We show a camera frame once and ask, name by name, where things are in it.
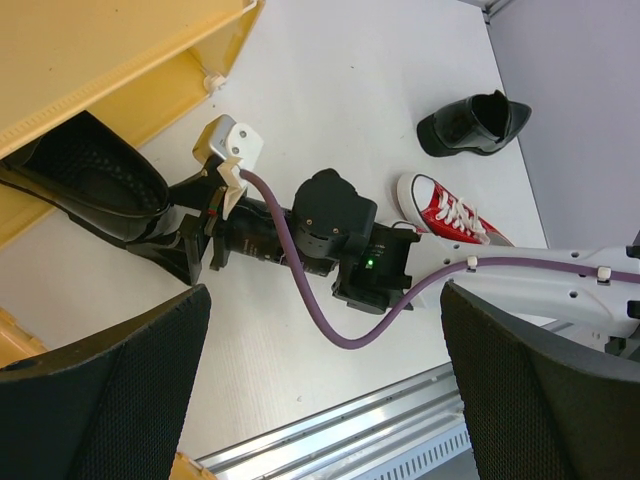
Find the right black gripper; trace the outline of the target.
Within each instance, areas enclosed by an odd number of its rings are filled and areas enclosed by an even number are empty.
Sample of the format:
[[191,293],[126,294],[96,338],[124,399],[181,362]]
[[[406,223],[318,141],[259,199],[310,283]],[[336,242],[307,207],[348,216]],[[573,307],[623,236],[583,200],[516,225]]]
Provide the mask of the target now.
[[194,286],[202,270],[209,245],[213,256],[209,268],[219,271],[228,264],[230,248],[225,234],[228,222],[222,218],[223,200],[213,199],[225,182],[216,169],[205,168],[169,188],[170,206],[188,210],[173,233],[131,242],[129,253],[154,262],[186,285]]

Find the yellow cabinet door panel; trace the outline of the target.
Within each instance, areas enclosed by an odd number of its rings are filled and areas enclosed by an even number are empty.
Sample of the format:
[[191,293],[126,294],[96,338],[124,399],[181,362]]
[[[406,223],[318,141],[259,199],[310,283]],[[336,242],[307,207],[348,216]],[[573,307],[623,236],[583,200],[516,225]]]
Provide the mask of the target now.
[[0,310],[0,367],[47,351],[43,342],[22,329],[6,310]]

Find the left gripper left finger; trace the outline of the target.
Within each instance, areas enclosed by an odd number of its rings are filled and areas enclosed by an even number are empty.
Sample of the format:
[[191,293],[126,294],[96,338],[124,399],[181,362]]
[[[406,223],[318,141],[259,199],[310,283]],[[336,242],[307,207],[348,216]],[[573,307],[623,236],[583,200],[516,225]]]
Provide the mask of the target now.
[[169,478],[210,310],[199,284],[3,367],[2,478]]

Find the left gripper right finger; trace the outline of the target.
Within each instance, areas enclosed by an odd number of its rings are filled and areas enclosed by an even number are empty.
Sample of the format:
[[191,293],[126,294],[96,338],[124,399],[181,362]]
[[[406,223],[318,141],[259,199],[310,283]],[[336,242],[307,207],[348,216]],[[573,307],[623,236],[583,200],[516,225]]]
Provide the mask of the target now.
[[440,304],[480,478],[638,478],[638,363],[535,326],[453,282]]

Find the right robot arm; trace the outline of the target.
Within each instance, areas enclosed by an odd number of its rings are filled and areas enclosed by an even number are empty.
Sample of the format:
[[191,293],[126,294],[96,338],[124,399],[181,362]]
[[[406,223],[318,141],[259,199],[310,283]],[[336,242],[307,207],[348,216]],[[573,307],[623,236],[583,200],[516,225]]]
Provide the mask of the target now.
[[196,176],[176,185],[187,213],[175,229],[128,244],[188,285],[206,250],[288,267],[316,326],[334,345],[362,348],[405,310],[453,282],[506,311],[581,324],[613,339],[639,336],[639,250],[483,246],[379,224],[376,204],[323,170],[281,207],[256,174]]

